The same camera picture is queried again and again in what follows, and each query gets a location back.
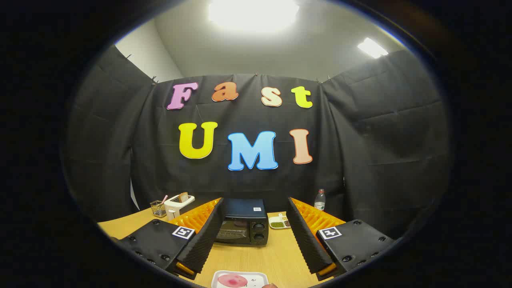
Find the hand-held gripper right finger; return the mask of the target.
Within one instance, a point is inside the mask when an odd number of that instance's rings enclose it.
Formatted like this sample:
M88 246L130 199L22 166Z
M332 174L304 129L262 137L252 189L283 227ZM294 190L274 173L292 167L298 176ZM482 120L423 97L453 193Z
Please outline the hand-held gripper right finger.
M286 215L302 257L318 280L369 264L395 243L362 220L343 221L291 197Z

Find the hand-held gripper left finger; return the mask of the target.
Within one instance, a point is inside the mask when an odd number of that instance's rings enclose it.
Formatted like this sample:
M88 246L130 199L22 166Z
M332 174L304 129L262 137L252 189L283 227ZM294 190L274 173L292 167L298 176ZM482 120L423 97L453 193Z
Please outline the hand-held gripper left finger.
M162 270L194 280L210 255L225 215L224 198L218 198L170 222L150 220L125 237L111 239Z

